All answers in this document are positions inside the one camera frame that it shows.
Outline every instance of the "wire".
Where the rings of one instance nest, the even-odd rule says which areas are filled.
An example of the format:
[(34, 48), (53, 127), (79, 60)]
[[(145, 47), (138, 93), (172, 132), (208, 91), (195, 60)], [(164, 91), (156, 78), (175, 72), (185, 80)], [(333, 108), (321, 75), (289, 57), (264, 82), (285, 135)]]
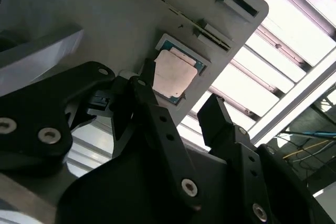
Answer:
[(308, 150), (308, 149), (310, 149), (310, 148), (313, 148), (313, 147), (315, 147), (315, 146), (319, 146), (319, 145), (324, 144), (324, 143), (327, 143), (327, 142), (329, 142), (329, 140), (324, 140), (324, 141), (322, 141), (322, 142), (320, 142), (320, 143), (310, 145), (310, 146), (308, 146), (308, 147), (306, 147), (306, 148), (302, 148), (302, 149), (299, 150), (299, 151), (292, 152), (292, 153), (290, 153), (290, 154), (284, 156), (282, 159), (285, 159), (285, 158), (290, 157), (290, 156), (292, 156), (292, 155), (295, 155), (295, 154), (304, 152), (305, 150)]
[[(291, 141), (289, 141), (289, 140), (287, 140), (287, 139), (285, 139), (285, 138), (283, 138), (283, 137), (281, 137), (281, 136), (277, 136), (277, 137), (279, 137), (279, 138), (281, 138), (281, 139), (287, 141), (288, 143), (291, 143), (292, 145), (295, 145), (297, 148), (301, 148), (299, 145), (297, 145), (297, 144), (295, 144), (295, 143), (293, 143), (293, 142), (291, 142)], [(334, 173), (334, 174), (336, 175), (336, 172), (335, 172), (332, 168), (330, 168), (329, 165), (327, 165), (325, 162), (323, 162), (321, 159), (319, 159), (318, 157), (314, 156), (311, 152), (308, 152), (308, 151), (305, 150), (305, 149), (302, 149), (302, 150), (305, 151), (305, 152), (307, 152), (309, 155), (312, 155), (316, 160), (318, 160), (319, 162), (321, 162), (321, 163), (322, 163), (323, 165), (325, 165), (325, 166), (326, 166), (332, 173)]]
[[(303, 144), (300, 144), (300, 148), (302, 149), (307, 143), (309, 143), (309, 141), (311, 140), (311, 138), (309, 138), (309, 139), (307, 139)], [(295, 157), (298, 159), (299, 158), (299, 153), (297, 153), (296, 155), (295, 155)], [(306, 161), (300, 161), (299, 162), (299, 166), (302, 168), (302, 169), (305, 169), (306, 170), (306, 179), (308, 179), (308, 171), (310, 170), (310, 171), (312, 171), (312, 172), (315, 172), (315, 171), (317, 171), (318, 169), (317, 168), (313, 168), (313, 167), (311, 167)]]
[(303, 132), (303, 134), (336, 136), (336, 133), (332, 132)]
[(330, 142), (329, 144), (326, 144), (321, 150), (319, 150), (319, 151), (313, 153), (312, 155), (309, 155), (309, 156), (307, 156), (307, 157), (303, 157), (303, 158), (298, 158), (298, 160), (294, 160), (294, 161), (292, 161), (292, 162), (302, 161), (302, 160), (305, 160), (305, 159), (307, 159), (307, 158), (309, 158), (309, 157), (315, 156), (315, 155), (317, 155), (317, 154), (319, 154), (319, 153), (321, 153), (321, 152), (324, 152), (324, 151), (328, 150), (328, 149), (329, 149), (328, 147), (332, 147), (333, 144), (334, 144), (334, 142)]
[(327, 137), (327, 136), (321, 136), (321, 135), (315, 135), (315, 134), (306, 134), (306, 133), (302, 133), (302, 132), (281, 131), (281, 133), (291, 134), (291, 135), (294, 135), (294, 136), (311, 137), (311, 138), (317, 138), (317, 139), (336, 141), (336, 138), (333, 138), (333, 137)]

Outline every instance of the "bolt hole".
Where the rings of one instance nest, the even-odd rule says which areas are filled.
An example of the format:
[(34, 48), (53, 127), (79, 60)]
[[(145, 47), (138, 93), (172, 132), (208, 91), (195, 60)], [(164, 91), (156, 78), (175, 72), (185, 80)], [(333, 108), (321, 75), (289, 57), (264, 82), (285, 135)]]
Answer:
[(48, 131), (48, 132), (44, 133), (44, 136), (54, 138), (54, 137), (56, 137), (56, 134), (54, 132)]
[(185, 184), (185, 187), (186, 187), (189, 191), (194, 190), (194, 187), (193, 187), (192, 184)]
[(258, 213), (258, 216), (263, 216), (264, 215), (264, 213), (259, 208), (256, 209), (256, 211)]
[(170, 140), (170, 141), (173, 141), (173, 140), (174, 140), (174, 137), (173, 137), (173, 135), (171, 135), (171, 134), (167, 134), (166, 137), (167, 137), (167, 139)]
[(166, 121), (167, 121), (167, 118), (164, 117), (164, 116), (161, 116), (161, 117), (160, 117), (160, 120), (161, 120), (162, 122), (166, 122)]
[(144, 81), (142, 81), (142, 80), (138, 80), (138, 84), (146, 86), (146, 83)]
[(106, 69), (103, 69), (103, 68), (98, 69), (98, 71), (102, 74), (105, 74), (105, 75), (109, 74), (108, 71)]
[(0, 123), (0, 129), (6, 130), (9, 128), (9, 123), (1, 122)]
[(251, 173), (252, 173), (253, 176), (258, 177), (258, 174), (256, 173), (255, 170), (251, 170)]

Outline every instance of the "screw head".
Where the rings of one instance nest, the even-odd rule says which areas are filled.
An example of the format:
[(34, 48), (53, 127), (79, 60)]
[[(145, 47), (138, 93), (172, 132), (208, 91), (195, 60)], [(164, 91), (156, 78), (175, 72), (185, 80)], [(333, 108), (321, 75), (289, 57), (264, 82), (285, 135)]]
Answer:
[(142, 80), (138, 80), (138, 84), (146, 86), (146, 83), (144, 81), (142, 81)]
[(38, 139), (45, 144), (55, 144), (61, 139), (61, 133), (54, 128), (43, 128), (37, 134)]
[(246, 135), (247, 132), (242, 127), (239, 127), (238, 129), (243, 135)]
[(252, 210), (260, 221), (262, 221), (262, 222), (267, 221), (267, 214), (266, 214), (265, 210), (261, 206), (259, 206), (257, 203), (254, 203), (252, 205)]
[(106, 70), (106, 69), (103, 69), (103, 68), (98, 69), (98, 71), (99, 71), (100, 73), (102, 73), (102, 74), (105, 74), (105, 75), (108, 75), (108, 74), (109, 74), (109, 73), (107, 72), (107, 70)]
[(268, 150), (268, 152), (269, 152), (270, 154), (272, 154), (272, 155), (275, 154), (275, 151), (273, 150), (272, 147), (268, 146), (268, 147), (267, 147), (267, 150)]
[(0, 134), (9, 134), (16, 130), (17, 124), (13, 119), (0, 118)]
[(197, 189), (196, 184), (192, 180), (185, 178), (182, 180), (181, 185), (182, 185), (182, 189), (190, 197), (195, 197), (197, 195), (198, 189)]

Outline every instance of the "metal bracket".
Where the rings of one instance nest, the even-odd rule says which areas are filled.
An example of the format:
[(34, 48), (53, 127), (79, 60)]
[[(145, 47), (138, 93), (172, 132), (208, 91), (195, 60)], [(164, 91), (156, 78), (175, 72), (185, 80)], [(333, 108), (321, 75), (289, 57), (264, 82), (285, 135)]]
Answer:
[(253, 151), (255, 148), (247, 132), (232, 123), (223, 102), (212, 94), (197, 116), (204, 142), (212, 148), (209, 153), (228, 162), (230, 219), (236, 223), (271, 224), (272, 215), (259, 156)]
[(158, 154), (171, 194), (189, 209), (200, 210), (202, 190), (168, 109), (158, 105), (151, 85), (139, 77), (132, 77), (127, 89), (130, 104), (134, 104), (131, 121), (141, 126), (149, 148)]
[(88, 62), (1, 97), (0, 170), (41, 175), (59, 169), (72, 145), (78, 99), (113, 79), (106, 66)]
[(256, 152), (265, 172), (272, 212), (280, 223), (333, 223), (280, 153), (266, 144)]

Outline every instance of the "black plastic part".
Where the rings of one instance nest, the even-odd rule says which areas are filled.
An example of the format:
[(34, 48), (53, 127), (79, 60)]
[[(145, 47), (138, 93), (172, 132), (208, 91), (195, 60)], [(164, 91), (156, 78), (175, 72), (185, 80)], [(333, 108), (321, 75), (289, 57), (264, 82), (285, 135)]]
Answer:
[(256, 151), (261, 160), (272, 213), (280, 223), (334, 224), (305, 184), (282, 159), (262, 144)]
[(140, 80), (151, 87), (154, 85), (155, 66), (156, 62), (154, 60), (146, 59), (140, 75)]
[[(143, 143), (140, 135), (135, 141)], [(202, 210), (186, 211), (172, 197), (157, 151), (139, 144), (74, 182), (59, 202), (56, 224), (227, 223), (226, 163), (187, 149), (203, 190)]]
[(247, 132), (232, 123), (223, 102), (212, 94), (197, 116), (204, 142), (211, 147), (209, 153), (228, 162), (228, 220), (231, 223), (260, 223), (253, 212), (253, 205), (257, 204), (265, 211), (267, 223), (272, 224), (259, 156), (247, 147), (254, 148)]
[[(113, 79), (110, 69), (88, 62), (1, 97), (0, 117), (14, 120), (17, 129), (0, 134), (0, 170), (43, 175), (61, 168), (72, 145), (69, 125), (77, 112), (76, 101)], [(41, 142), (38, 132), (45, 127), (57, 129), (60, 141)]]
[(181, 202), (181, 208), (184, 206), (194, 211), (201, 210), (201, 187), (198, 188), (195, 197), (190, 197), (181, 186), (185, 178), (197, 185), (198, 177), (168, 109), (157, 105), (145, 105), (143, 111), (147, 122), (144, 127), (148, 132), (146, 138), (150, 141), (149, 145), (159, 153), (160, 158), (157, 162), (162, 164), (172, 194)]

